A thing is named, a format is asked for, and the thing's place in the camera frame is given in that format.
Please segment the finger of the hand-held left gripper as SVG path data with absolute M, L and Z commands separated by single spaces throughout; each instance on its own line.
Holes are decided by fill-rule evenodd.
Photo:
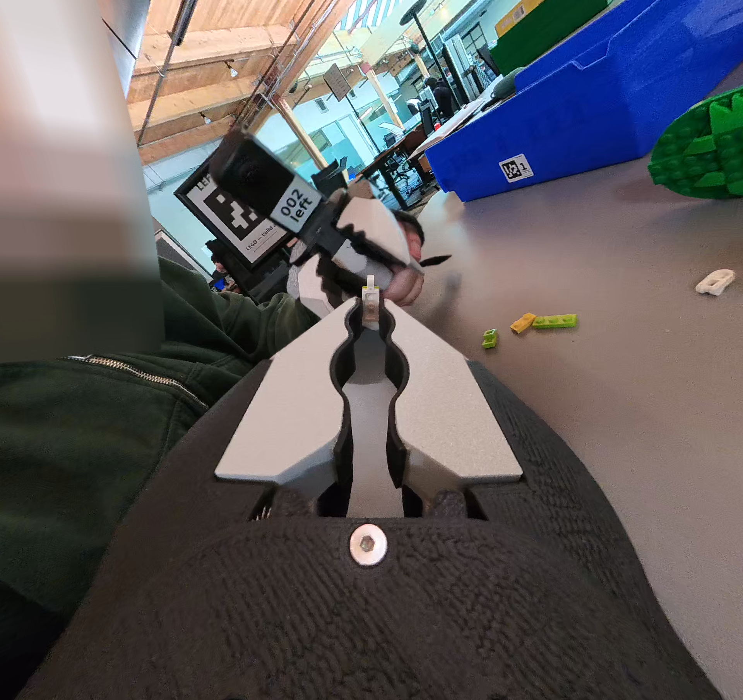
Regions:
M 377 199 L 352 198 L 340 211 L 338 230 L 358 251 L 386 266 L 420 266 L 393 212 Z
M 321 251 L 314 253 L 297 273 L 301 304 L 319 318 L 348 302 L 359 312 L 362 287 L 374 268 L 371 259 L 355 252 L 351 253 L 350 266 L 346 268 Z

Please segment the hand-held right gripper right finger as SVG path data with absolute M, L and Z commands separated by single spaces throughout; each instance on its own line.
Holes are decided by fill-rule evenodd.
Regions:
M 418 497 L 510 483 L 522 467 L 468 359 L 395 304 L 380 308 L 390 401 L 387 464 Z

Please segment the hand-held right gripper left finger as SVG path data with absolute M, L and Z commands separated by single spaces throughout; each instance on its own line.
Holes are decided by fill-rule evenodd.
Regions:
M 272 484 L 321 497 L 349 488 L 351 413 L 343 388 L 355 371 L 359 299 L 276 353 L 215 469 L 217 479 Z

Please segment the small white lego assembly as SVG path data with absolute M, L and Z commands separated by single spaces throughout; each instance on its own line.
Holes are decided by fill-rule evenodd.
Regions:
M 375 276 L 369 274 L 361 292 L 362 324 L 373 332 L 378 332 L 380 328 L 380 298 L 380 288 Z

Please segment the person's left forearm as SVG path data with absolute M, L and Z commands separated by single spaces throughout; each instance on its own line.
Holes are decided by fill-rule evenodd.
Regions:
M 271 358 L 319 319 L 288 294 L 257 304 L 215 293 L 196 272 L 158 258 L 164 316 L 160 354 L 191 362 L 234 358 L 256 364 Z

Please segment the white lego piece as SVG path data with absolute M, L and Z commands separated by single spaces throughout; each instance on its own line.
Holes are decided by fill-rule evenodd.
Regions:
M 727 268 L 714 270 L 695 286 L 695 292 L 710 296 L 721 296 L 735 281 L 735 271 Z

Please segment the green oval lego base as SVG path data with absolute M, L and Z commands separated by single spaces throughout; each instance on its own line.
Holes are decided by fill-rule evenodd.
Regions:
M 742 197 L 742 87 L 688 109 L 658 139 L 648 164 L 655 185 L 696 199 Z

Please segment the person's left hand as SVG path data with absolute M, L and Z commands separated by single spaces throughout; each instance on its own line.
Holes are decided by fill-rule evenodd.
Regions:
M 423 241 L 420 229 L 413 221 L 399 220 L 398 224 L 405 234 L 410 259 L 421 262 Z M 389 286 L 382 290 L 381 297 L 403 308 L 413 305 L 423 289 L 424 276 L 411 266 L 404 267 L 395 263 L 389 268 L 393 275 L 392 280 Z

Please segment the framed marker sign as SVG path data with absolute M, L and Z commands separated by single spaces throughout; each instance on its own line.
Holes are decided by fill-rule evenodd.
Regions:
M 223 191 L 206 172 L 196 171 L 174 195 L 246 268 L 263 264 L 291 240 L 274 222 Z

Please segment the black office chair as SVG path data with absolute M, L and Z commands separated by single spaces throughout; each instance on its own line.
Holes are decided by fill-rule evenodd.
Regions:
M 335 159 L 320 172 L 311 175 L 314 187 L 324 197 L 330 198 L 334 192 L 340 189 L 347 190 L 347 161 L 348 157 L 346 156 Z

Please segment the dark hanging sign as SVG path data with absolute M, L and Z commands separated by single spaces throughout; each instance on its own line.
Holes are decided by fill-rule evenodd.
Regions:
M 345 100 L 352 91 L 352 86 L 337 63 L 328 68 L 322 79 L 338 102 Z

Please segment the person's green jacket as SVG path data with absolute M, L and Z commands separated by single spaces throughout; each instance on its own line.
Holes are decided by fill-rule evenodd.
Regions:
M 257 364 L 160 349 L 2 365 L 2 698 L 42 663 L 172 447 Z

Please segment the black floor lamp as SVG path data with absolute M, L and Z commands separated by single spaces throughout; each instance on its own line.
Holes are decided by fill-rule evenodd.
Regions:
M 436 67 L 437 67 L 437 69 L 438 69 L 438 71 L 440 73 L 441 79 L 444 80 L 444 82 L 446 83 L 447 88 L 449 89 L 449 91 L 450 91 L 450 93 L 452 95 L 452 108 L 455 111 L 459 111 L 460 110 L 460 105 L 459 105 L 459 100 L 458 100 L 458 98 L 456 96 L 456 92 L 453 89 L 452 84 L 450 82 L 450 79 L 448 78 L 446 72 L 444 71 L 443 66 L 441 65 L 441 62 L 440 62 L 439 57 L 438 57 L 438 55 L 436 53 L 436 50 L 433 47 L 433 45 L 432 45 L 429 37 L 427 36 L 427 34 L 426 34 L 426 32 L 425 32 L 425 30 L 423 28 L 423 25 L 421 23 L 420 17 L 419 17 L 420 12 L 425 7 L 425 5 L 426 5 L 426 0 L 417 0 L 417 1 L 415 1 L 412 4 L 412 6 L 402 16 L 402 18 L 400 20 L 400 25 L 401 25 L 401 27 L 406 27 L 411 22 L 414 22 L 415 25 L 418 27 L 418 30 L 420 31 L 420 34 L 421 34 L 421 36 L 423 38 L 423 42 L 424 42 L 425 46 L 427 47 L 427 49 L 428 49 L 428 51 L 429 51 L 432 59 L 434 60 L 435 65 L 436 65 Z

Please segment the blue plastic bin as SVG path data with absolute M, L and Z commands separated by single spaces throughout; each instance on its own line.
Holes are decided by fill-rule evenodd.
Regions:
M 742 59 L 742 0 L 623 0 L 515 75 L 515 94 L 432 145 L 463 202 L 644 157 Z

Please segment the green plastic bin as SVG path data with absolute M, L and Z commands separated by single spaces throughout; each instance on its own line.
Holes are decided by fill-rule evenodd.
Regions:
M 612 2 L 613 0 L 545 0 L 504 38 L 496 38 L 495 45 L 490 49 L 494 65 L 502 76 L 515 68 L 528 66 L 608 8 Z

